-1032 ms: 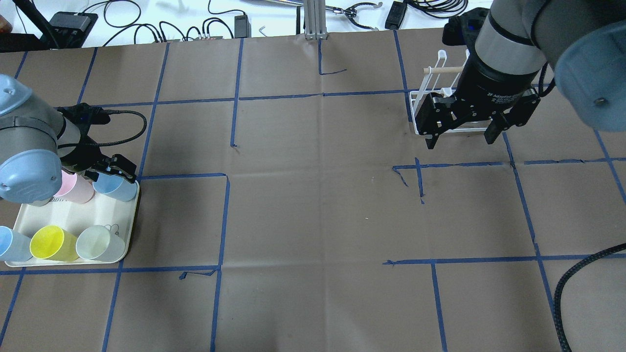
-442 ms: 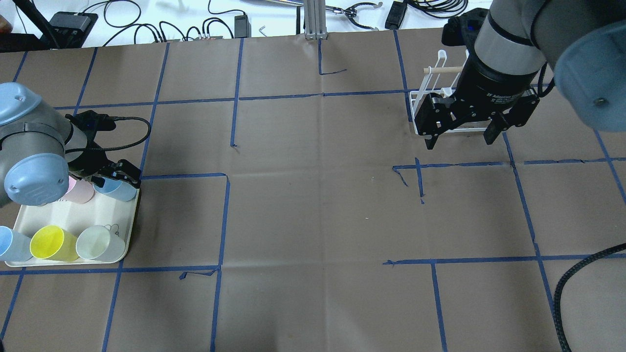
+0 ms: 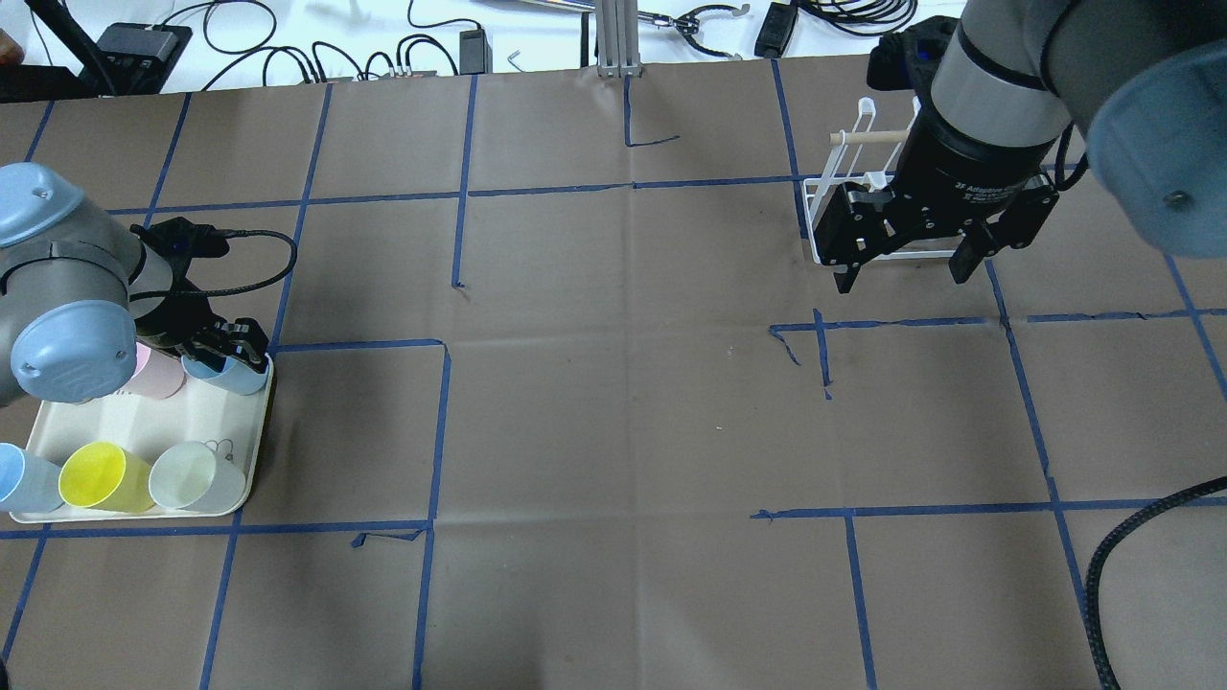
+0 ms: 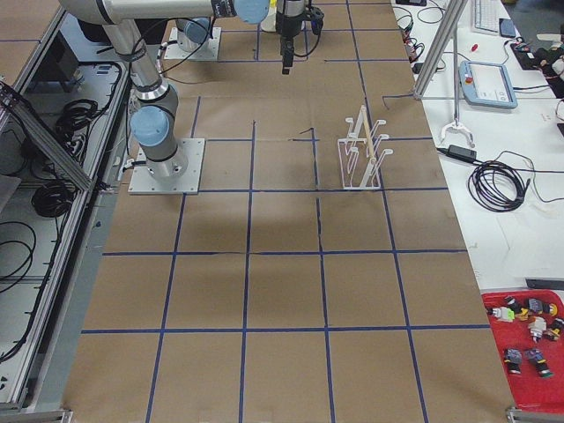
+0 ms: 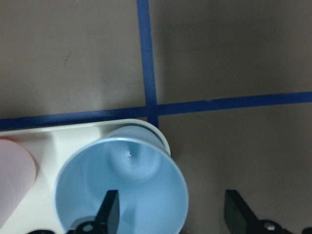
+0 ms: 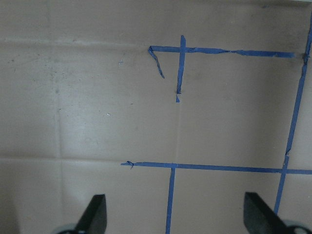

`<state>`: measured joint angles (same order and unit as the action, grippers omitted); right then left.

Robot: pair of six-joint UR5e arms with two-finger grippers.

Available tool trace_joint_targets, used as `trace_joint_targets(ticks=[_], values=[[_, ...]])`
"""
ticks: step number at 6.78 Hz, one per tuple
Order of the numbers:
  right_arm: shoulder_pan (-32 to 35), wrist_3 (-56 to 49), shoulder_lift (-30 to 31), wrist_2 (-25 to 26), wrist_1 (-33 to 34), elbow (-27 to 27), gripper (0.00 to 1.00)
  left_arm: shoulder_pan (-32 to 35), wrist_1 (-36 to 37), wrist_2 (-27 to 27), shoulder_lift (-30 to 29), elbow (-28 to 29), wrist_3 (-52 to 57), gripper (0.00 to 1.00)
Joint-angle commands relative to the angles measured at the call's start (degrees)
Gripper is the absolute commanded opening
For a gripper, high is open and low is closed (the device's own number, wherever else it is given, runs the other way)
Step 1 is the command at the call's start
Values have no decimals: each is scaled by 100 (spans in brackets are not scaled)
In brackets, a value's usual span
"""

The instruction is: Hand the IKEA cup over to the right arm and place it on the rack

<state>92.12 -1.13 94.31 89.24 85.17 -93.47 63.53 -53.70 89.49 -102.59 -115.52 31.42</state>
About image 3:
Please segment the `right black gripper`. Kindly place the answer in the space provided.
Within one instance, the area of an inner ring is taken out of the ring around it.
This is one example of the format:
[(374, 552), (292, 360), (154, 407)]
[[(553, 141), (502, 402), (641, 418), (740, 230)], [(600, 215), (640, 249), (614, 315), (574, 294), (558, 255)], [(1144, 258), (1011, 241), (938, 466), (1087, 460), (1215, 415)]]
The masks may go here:
[(881, 192), (845, 182), (818, 219), (820, 263), (850, 293), (864, 264), (921, 239), (961, 239), (948, 270), (967, 284), (984, 259), (1029, 247), (1059, 192), (1042, 167), (1052, 142), (990, 146), (937, 113), (917, 115), (894, 177)]

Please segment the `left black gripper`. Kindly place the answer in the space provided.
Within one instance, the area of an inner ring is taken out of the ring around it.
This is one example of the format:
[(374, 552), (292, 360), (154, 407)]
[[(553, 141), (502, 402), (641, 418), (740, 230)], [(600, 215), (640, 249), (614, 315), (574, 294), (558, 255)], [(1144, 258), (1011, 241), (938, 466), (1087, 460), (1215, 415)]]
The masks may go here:
[(225, 320), (202, 296), (135, 293), (134, 324), (137, 340), (163, 354), (182, 354), (220, 373), (226, 359), (255, 373), (267, 371), (267, 333), (253, 318)]

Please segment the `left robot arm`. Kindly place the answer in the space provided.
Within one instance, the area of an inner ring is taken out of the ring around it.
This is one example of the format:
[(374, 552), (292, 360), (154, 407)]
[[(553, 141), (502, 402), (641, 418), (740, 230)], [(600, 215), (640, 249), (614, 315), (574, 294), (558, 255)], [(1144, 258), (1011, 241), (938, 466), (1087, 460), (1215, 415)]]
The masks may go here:
[(229, 250), (238, 230), (182, 216), (126, 226), (83, 188), (36, 162), (1, 171), (1, 401), (86, 403), (128, 384), (144, 345), (216, 379), (238, 367), (267, 379), (267, 335), (227, 320), (200, 289), (196, 259)]

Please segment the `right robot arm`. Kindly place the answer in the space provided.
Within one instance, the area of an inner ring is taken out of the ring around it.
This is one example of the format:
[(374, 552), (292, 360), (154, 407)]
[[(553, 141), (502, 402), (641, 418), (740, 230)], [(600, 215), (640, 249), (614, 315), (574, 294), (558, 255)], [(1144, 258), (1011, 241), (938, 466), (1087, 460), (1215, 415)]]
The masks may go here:
[(914, 122), (890, 183), (827, 196), (815, 262), (847, 293), (870, 262), (957, 239), (964, 284), (1087, 172), (1152, 247), (1221, 258), (1225, 32), (1222, 1), (968, 1), (881, 36), (867, 87), (912, 92)]

